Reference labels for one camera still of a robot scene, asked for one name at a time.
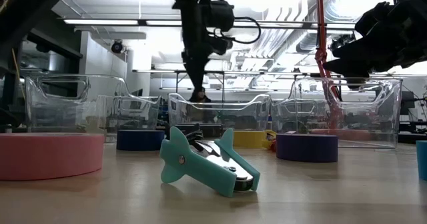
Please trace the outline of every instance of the ceiling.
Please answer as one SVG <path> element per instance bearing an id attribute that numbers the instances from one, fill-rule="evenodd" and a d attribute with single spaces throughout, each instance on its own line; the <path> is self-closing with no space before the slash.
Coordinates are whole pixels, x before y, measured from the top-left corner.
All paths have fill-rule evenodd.
<path id="1" fill-rule="evenodd" d="M 226 0 L 234 5 L 234 15 L 264 21 L 317 21 L 315 0 Z M 378 2 L 392 0 L 325 0 L 327 22 L 354 23 Z M 61 0 L 52 9 L 63 18 L 76 19 L 179 19 L 179 10 L 171 9 L 173 0 Z M 181 29 L 179 27 L 76 27 L 92 32 L 98 41 L 109 45 L 114 39 L 132 49 L 133 43 L 144 41 L 151 49 L 156 68 L 180 65 Z M 329 32 L 329 39 L 348 31 Z M 256 29 L 232 29 L 230 35 L 250 40 Z M 264 29 L 253 45 L 234 43 L 232 50 L 214 59 L 229 63 L 228 69 L 241 71 L 291 71 L 299 67 L 317 71 L 313 52 L 316 49 L 315 30 Z"/>

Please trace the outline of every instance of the wooden table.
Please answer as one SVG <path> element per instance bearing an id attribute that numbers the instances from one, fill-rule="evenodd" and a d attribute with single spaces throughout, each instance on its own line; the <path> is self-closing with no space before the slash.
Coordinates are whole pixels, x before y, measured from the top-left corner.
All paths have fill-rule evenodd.
<path id="1" fill-rule="evenodd" d="M 340 149 L 338 163 L 296 163 L 240 150 L 261 172 L 257 192 L 230 199 L 190 177 L 162 184 L 158 153 L 105 147 L 101 171 L 0 182 L 0 223 L 427 223 L 427 182 L 414 146 Z"/>

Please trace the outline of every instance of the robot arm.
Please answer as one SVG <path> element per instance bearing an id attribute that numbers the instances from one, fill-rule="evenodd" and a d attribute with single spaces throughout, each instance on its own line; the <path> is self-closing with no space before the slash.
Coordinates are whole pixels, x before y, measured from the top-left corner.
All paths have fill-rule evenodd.
<path id="1" fill-rule="evenodd" d="M 12 48 L 35 26 L 38 18 L 60 0 L 9 0 L 0 10 L 0 67 L 8 65 Z M 224 0 L 175 0 L 181 10 L 184 51 L 183 62 L 196 90 L 201 89 L 204 67 L 212 53 L 223 55 L 230 40 L 209 35 L 206 27 L 229 31 L 234 24 L 233 6 Z"/>

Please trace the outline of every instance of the transparent container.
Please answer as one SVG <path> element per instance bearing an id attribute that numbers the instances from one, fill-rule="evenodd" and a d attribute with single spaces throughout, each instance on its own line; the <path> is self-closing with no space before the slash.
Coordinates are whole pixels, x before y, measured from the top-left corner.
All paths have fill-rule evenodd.
<path id="1" fill-rule="evenodd" d="M 350 85 L 356 90 L 348 88 L 348 79 L 295 81 L 289 97 L 272 105 L 273 130 L 337 135 L 340 147 L 395 148 L 402 80 L 364 81 Z"/>
<path id="2" fill-rule="evenodd" d="M 50 89 L 73 85 L 77 88 L 74 97 L 58 95 Z M 121 125 L 155 129 L 157 122 L 159 100 L 129 94 L 125 81 L 119 77 L 28 76 L 25 90 L 29 132 L 104 133 L 114 137 Z"/>
<path id="3" fill-rule="evenodd" d="M 190 103 L 180 94 L 168 99 L 169 124 L 222 124 L 234 130 L 264 131 L 268 123 L 270 96 L 258 95 L 248 103 Z"/>

